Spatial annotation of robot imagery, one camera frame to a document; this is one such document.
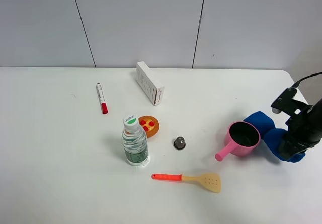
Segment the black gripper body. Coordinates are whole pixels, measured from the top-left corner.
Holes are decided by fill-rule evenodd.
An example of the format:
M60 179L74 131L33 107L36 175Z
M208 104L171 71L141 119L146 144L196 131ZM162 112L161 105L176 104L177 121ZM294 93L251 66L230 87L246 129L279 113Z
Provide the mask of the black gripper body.
M286 122L288 130L278 147L278 153L282 159L289 161L320 142L321 101L308 105L292 99L282 111L290 118Z

